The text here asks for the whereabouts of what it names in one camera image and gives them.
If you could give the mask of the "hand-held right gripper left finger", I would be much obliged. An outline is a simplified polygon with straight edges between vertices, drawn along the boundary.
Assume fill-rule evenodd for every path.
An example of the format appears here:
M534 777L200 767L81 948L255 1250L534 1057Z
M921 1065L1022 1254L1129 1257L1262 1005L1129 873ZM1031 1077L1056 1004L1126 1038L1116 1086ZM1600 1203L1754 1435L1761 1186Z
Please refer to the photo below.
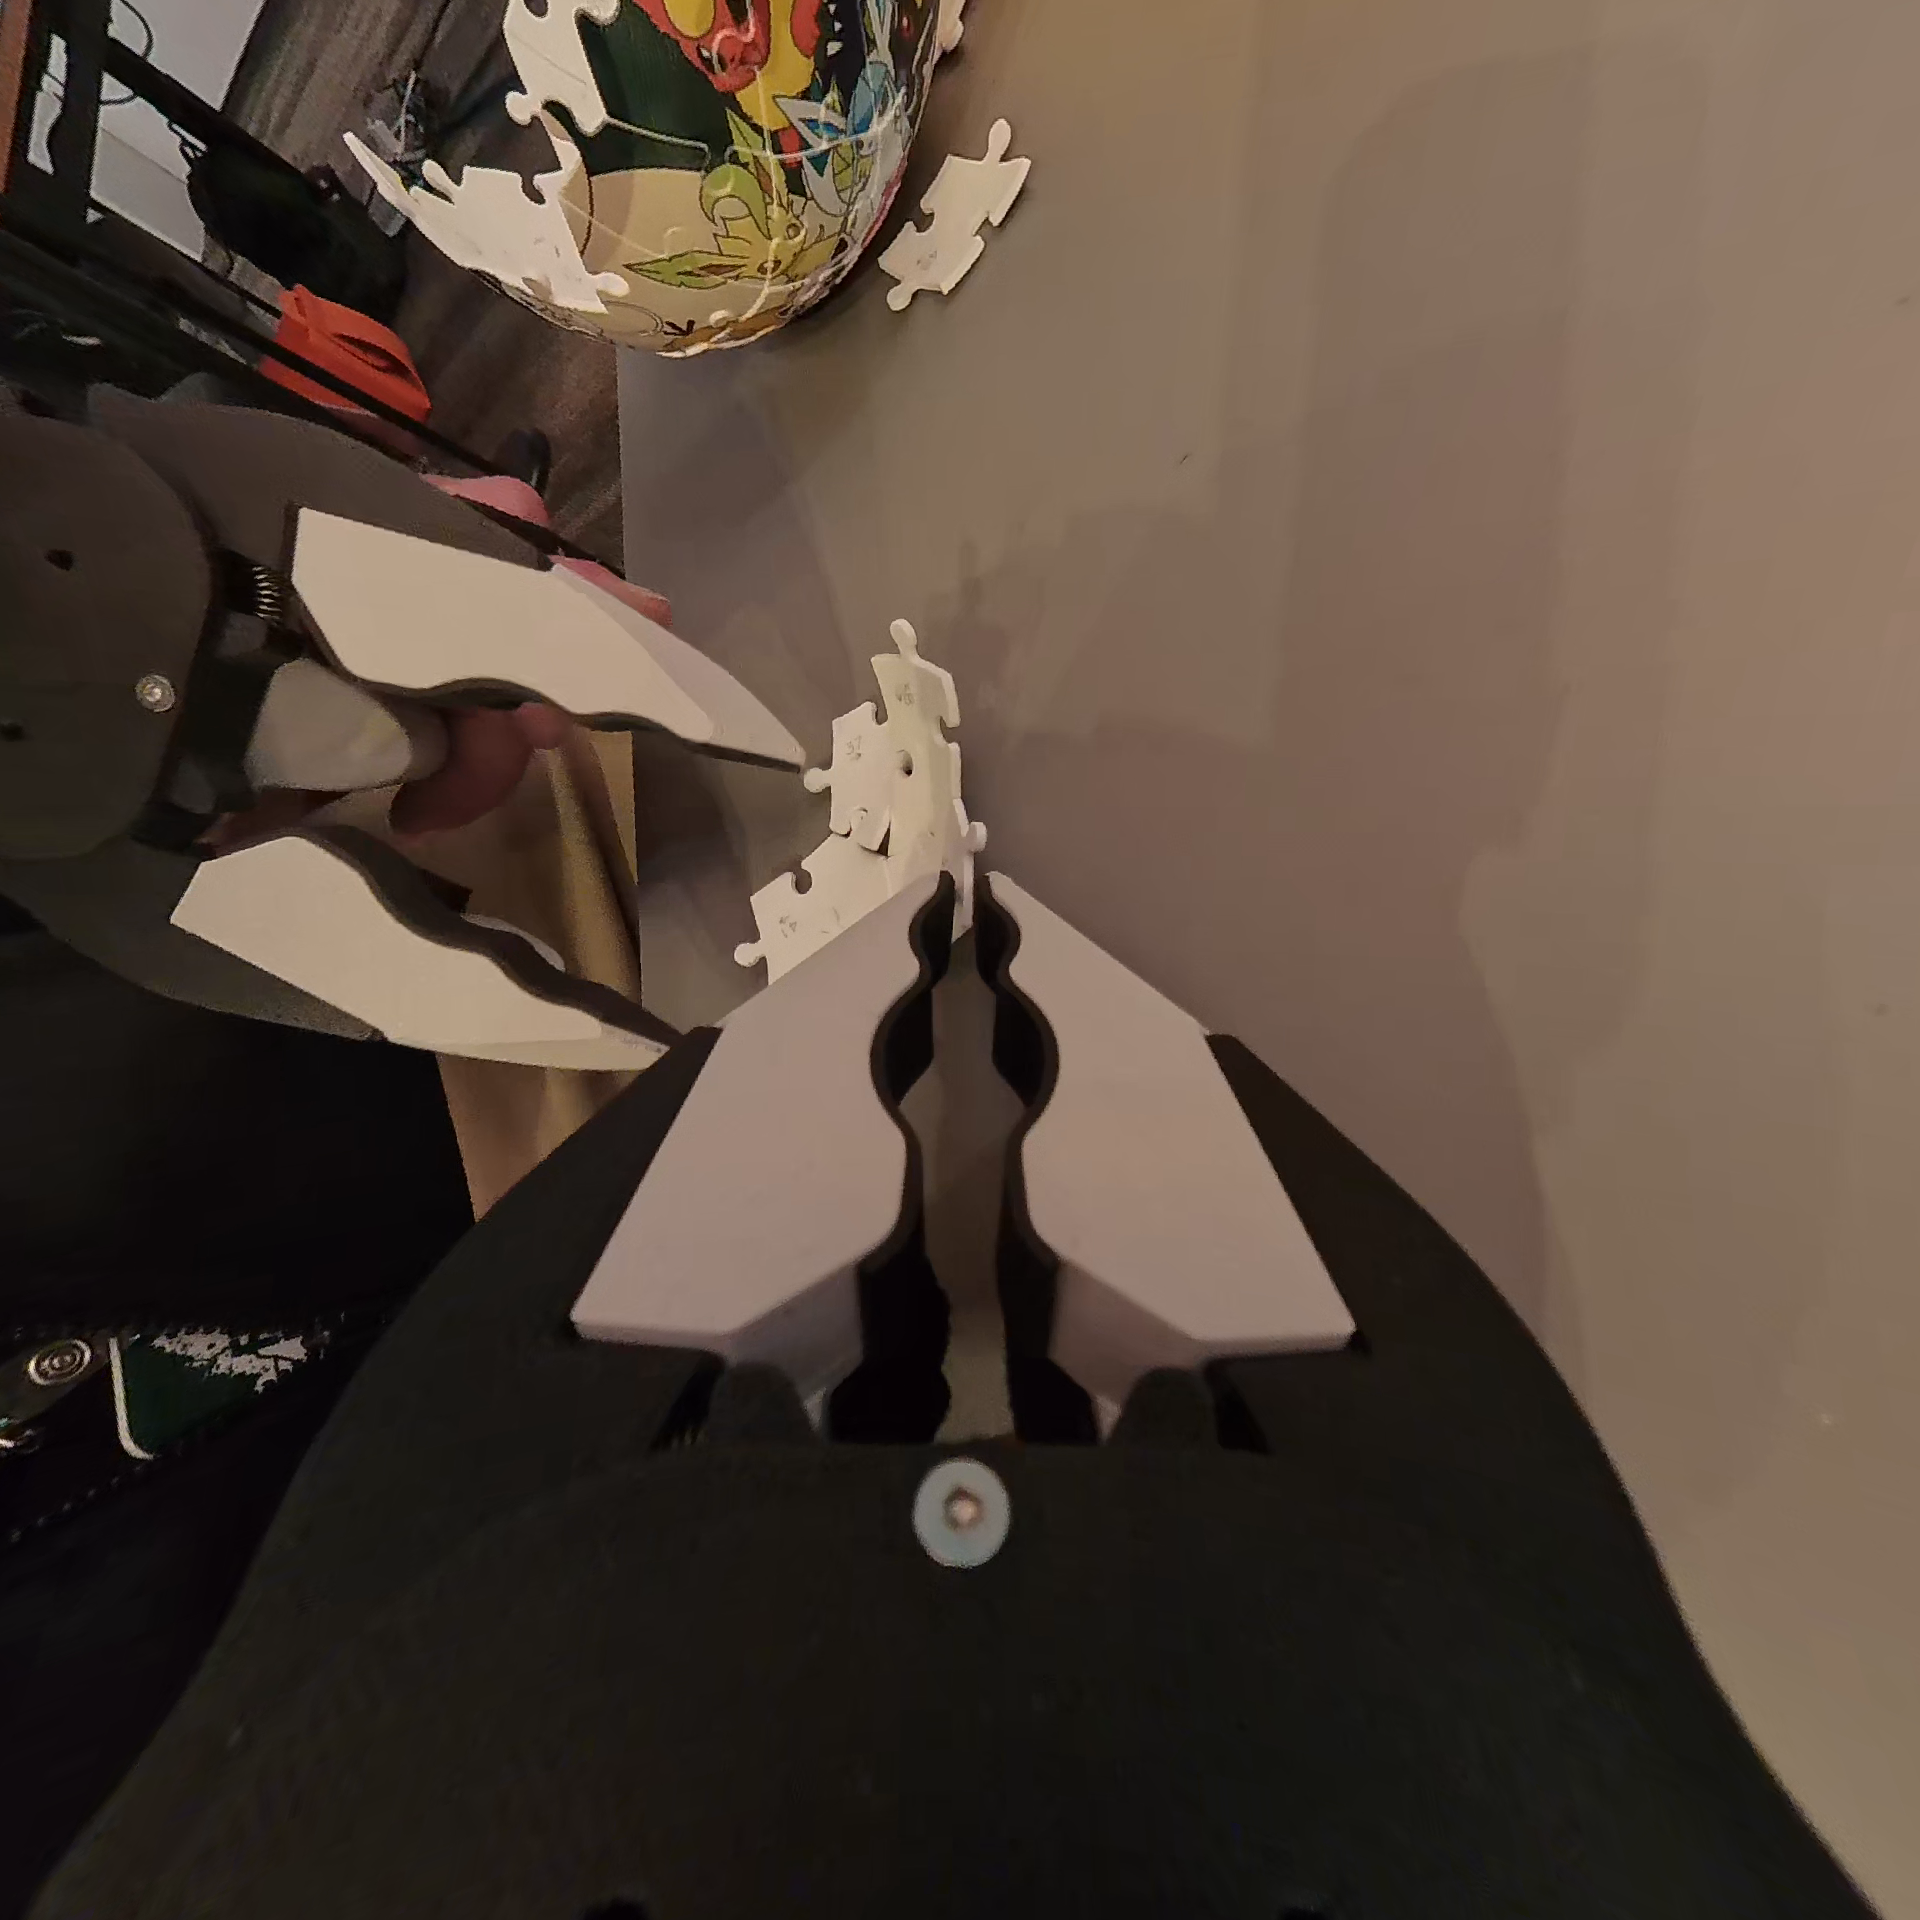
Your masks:
M904 885L710 1034L576 1306L585 1340L777 1369L833 1438L929 1438L950 1309L902 1117L953 878Z

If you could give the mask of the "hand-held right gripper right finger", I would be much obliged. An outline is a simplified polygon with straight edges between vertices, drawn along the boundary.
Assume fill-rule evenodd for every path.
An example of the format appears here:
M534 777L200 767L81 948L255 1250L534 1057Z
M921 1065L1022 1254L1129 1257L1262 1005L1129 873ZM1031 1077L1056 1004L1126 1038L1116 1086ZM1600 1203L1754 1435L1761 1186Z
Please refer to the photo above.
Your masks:
M976 886L1020 1117L997 1293L1022 1438L1098 1438L1135 1385L1356 1334L1215 1038L1020 882Z

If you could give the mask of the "orange object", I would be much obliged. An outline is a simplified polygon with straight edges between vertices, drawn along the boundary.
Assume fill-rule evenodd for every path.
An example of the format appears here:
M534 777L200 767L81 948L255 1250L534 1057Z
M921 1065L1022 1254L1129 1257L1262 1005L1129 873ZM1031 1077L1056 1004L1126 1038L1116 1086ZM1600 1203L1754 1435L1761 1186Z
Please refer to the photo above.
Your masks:
M432 397L405 341L352 307L302 286L285 289L279 293L274 345L413 423L432 415Z

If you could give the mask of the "black metal frame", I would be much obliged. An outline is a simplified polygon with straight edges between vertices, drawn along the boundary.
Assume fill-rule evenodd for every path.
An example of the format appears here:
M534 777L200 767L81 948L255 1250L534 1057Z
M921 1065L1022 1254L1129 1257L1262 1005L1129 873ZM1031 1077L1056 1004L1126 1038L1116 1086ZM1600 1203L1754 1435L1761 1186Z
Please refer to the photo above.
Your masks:
M320 418L361 399L274 345L281 286L207 238L206 147L327 167L398 235L392 329L426 423L345 423L405 465L528 477L567 551L623 562L608 345L542 319L376 203L345 135L399 133L452 174L520 169L503 5L5 5L5 409L78 415L92 388Z

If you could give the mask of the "colourful puzzle ball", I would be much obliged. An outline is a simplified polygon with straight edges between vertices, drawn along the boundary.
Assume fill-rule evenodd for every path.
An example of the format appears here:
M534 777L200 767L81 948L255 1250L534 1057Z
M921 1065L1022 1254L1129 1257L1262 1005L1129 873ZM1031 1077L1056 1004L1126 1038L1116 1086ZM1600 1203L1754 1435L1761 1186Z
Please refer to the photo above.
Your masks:
M828 299L895 199L957 2L504 5L526 167L348 133L376 203L553 327L660 357Z

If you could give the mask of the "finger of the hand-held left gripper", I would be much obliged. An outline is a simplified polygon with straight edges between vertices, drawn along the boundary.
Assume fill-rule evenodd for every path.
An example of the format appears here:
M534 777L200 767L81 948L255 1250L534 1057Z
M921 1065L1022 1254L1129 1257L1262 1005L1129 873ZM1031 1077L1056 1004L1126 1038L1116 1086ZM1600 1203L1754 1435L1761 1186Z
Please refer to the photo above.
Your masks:
M202 859L172 926L408 1050L639 1073L678 1043L634 999L553 965L524 931L466 917L359 830L279 831Z
M526 566L316 509L290 583L352 682L430 705L514 700L588 729L797 772L804 750L741 678L569 566Z

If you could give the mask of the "person's left hand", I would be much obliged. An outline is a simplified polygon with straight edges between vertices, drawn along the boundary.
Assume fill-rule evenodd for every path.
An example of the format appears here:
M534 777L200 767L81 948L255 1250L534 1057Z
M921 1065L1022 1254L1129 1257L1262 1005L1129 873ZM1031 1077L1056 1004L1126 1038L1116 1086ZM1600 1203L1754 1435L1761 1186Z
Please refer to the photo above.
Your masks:
M553 531L542 495L511 475L454 477L432 474L439 491L466 498L488 511ZM445 718L447 753L433 774L401 785L391 801L388 825L399 841L452 831L486 819L511 797L538 753L556 750L572 722L538 705L458 708Z

